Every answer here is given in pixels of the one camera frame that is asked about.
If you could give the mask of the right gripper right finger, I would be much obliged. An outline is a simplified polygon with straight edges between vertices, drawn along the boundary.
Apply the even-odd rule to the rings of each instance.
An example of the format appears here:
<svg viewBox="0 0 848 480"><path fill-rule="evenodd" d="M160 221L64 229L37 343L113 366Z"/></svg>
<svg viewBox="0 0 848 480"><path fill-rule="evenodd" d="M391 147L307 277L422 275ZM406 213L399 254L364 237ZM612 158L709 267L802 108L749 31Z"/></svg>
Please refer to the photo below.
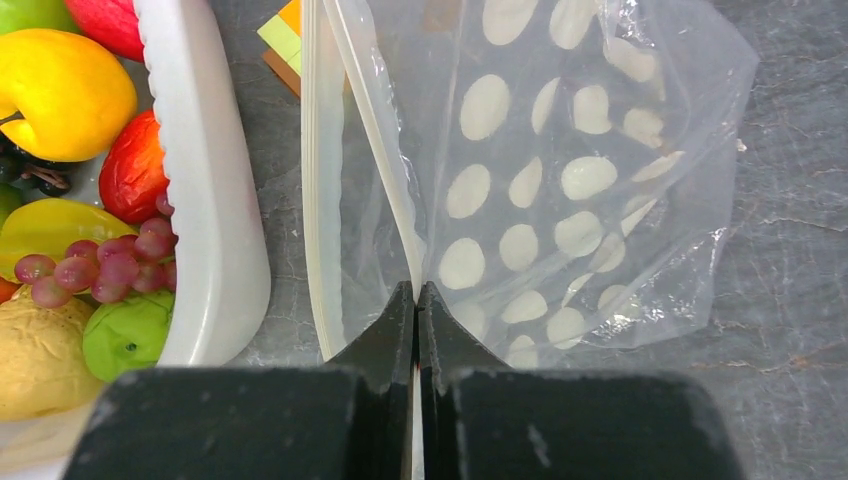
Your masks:
<svg viewBox="0 0 848 480"><path fill-rule="evenodd" d="M473 337L433 283L417 308L429 479L741 479L725 422L692 378L517 370Z"/></svg>

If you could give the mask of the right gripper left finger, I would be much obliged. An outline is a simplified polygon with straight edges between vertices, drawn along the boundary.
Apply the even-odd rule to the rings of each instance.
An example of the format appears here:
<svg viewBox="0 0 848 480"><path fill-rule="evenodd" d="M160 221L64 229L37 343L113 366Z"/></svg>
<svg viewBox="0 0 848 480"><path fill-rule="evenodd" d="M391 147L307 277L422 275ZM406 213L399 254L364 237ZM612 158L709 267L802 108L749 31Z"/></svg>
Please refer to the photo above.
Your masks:
<svg viewBox="0 0 848 480"><path fill-rule="evenodd" d="M412 286L319 367L156 368L96 402L68 479L408 479Z"/></svg>

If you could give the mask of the clear dotted zip bag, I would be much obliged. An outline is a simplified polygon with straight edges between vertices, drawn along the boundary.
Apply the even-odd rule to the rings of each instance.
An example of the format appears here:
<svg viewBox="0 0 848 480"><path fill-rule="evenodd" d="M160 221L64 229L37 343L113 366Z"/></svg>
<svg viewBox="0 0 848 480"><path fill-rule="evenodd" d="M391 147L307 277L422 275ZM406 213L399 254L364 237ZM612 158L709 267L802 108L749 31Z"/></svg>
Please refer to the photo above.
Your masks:
<svg viewBox="0 0 848 480"><path fill-rule="evenodd" d="M308 1L322 355L397 284L519 368L703 328L759 62L707 1Z"/></svg>

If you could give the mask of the yellow apple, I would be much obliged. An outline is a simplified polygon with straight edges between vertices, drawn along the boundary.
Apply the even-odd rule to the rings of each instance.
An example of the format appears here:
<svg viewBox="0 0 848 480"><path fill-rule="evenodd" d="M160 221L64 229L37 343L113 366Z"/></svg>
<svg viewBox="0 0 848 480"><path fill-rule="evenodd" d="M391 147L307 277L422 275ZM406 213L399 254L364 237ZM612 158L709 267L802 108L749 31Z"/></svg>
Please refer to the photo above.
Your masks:
<svg viewBox="0 0 848 480"><path fill-rule="evenodd" d="M137 107L131 77L97 42L44 28L1 36L1 131L26 152L54 162L96 157Z"/></svg>

